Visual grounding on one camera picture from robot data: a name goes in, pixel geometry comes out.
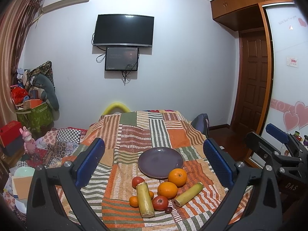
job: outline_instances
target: red bag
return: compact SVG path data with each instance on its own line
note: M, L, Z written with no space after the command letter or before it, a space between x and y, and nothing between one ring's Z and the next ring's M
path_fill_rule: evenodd
M21 87L15 87L11 90L11 95L13 98L13 102L15 104L19 104L21 102L23 102L23 99L25 96L28 95L27 90L21 88Z

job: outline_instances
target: pink heart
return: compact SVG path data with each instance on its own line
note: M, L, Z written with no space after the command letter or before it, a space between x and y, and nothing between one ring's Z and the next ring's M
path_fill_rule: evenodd
M299 116L292 115L290 111L286 111L283 114L283 122L285 123L285 128L287 132L295 128L299 124Z
M302 18L299 18L298 21L301 26L307 27L307 23Z
M308 107L305 107L303 102L298 101L295 104L295 114L299 116L299 129L308 125Z

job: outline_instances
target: metal screw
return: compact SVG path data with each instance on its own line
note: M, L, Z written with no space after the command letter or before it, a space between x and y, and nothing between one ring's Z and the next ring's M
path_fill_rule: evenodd
M72 165L72 162L71 161L66 161L64 162L64 166L65 167L70 167Z
M36 166L36 170L42 170L42 168L43 168L43 166L40 164L40 165L38 165L38 166Z
M245 166L245 163L243 163L242 161L239 161L236 163L236 166L238 167L244 167Z
M273 170L272 166L270 166L270 165L266 165L265 168L266 168L267 171L272 171Z

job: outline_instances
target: sugarcane piece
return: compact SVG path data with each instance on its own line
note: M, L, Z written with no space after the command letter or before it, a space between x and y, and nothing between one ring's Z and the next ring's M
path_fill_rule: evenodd
M203 187L204 185L201 182L197 182L190 189L186 190L184 193L180 194L173 200L175 205L178 207L184 206L187 202L189 202L197 194L199 194L202 191Z
M142 218L149 218L155 216L152 200L149 194L147 183L141 182L137 185L137 198L139 204L139 211Z

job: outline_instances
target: orange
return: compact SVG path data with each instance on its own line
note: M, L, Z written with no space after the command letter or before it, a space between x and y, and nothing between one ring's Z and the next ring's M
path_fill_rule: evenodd
M137 208L138 207L138 199L136 196L131 196L129 198L129 204L130 206L134 207L134 208Z
M187 181L187 173L184 169L175 168L169 173L168 181L174 183L177 187L181 187Z
M159 195L171 199L177 195L177 186L172 182L166 181L158 186L157 192Z
M152 191L149 191L149 194L150 194L151 199L153 200L153 198L154 198L154 193L153 193Z

